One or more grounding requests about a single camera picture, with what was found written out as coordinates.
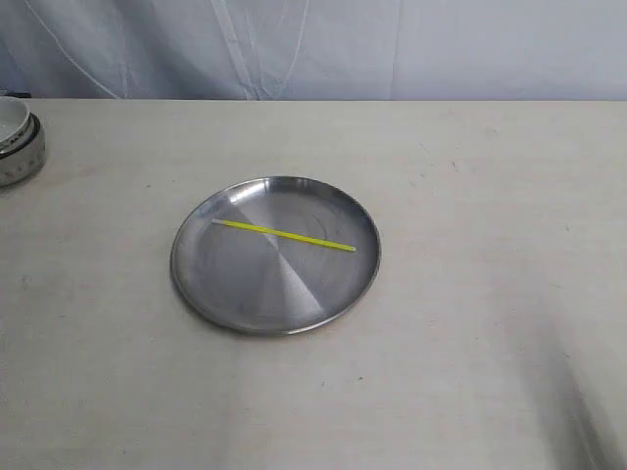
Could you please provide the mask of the thin yellow straw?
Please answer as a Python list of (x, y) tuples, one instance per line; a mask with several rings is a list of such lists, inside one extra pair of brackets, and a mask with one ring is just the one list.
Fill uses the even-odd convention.
[(339, 250), (344, 252), (354, 253), (357, 248), (351, 245), (346, 245), (338, 242), (333, 242), (329, 240), (318, 239), (310, 236), (300, 235), (296, 233), (286, 232), (277, 230), (270, 227), (259, 226), (250, 223), (232, 221), (232, 220), (223, 220), (223, 219), (213, 219), (212, 224), (221, 225), (225, 227), (230, 227), (239, 230), (246, 230), (255, 233), (260, 233), (264, 235), (272, 235), (279, 238), (284, 238), (288, 240), (298, 241), (306, 244), (316, 245), (328, 249)]

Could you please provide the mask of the round stainless steel plate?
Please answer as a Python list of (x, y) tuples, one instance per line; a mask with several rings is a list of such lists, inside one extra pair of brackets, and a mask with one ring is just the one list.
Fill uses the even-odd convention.
[[(329, 240), (354, 253), (212, 224), (232, 220)], [(377, 227), (352, 196), (322, 181), (267, 176), (224, 188), (181, 223), (169, 271), (200, 317), (239, 333), (290, 335), (327, 324), (372, 285)]]

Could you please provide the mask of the white ceramic inner bowl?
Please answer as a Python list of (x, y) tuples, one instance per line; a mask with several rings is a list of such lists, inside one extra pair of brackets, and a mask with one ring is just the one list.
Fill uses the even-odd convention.
[(2, 96), (0, 99), (1, 150), (14, 145), (25, 133), (30, 116), (28, 105), (19, 98)]

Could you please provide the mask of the patterned grey outer bowl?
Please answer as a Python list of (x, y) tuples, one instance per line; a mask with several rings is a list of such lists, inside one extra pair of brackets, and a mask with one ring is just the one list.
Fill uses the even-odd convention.
[(25, 135), (1, 151), (1, 187), (31, 177), (43, 168), (45, 162), (45, 131), (38, 116), (31, 114)]

